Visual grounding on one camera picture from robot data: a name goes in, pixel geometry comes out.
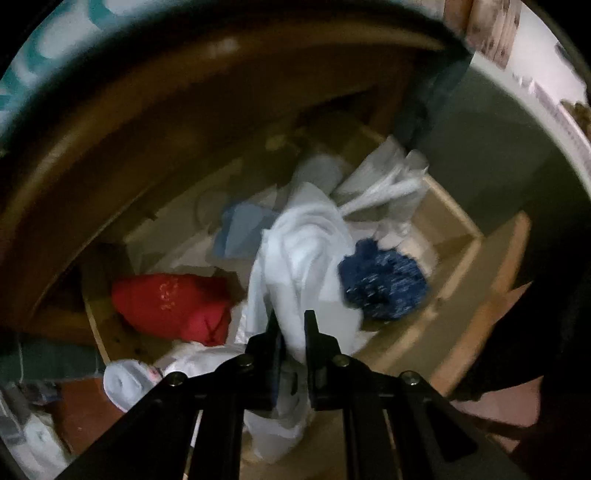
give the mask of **crumpled blue fabric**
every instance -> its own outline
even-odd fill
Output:
[[[339,264],[345,299],[365,316],[397,320],[427,294],[427,280],[415,259],[395,249],[380,250],[372,238],[359,240],[355,253]]]

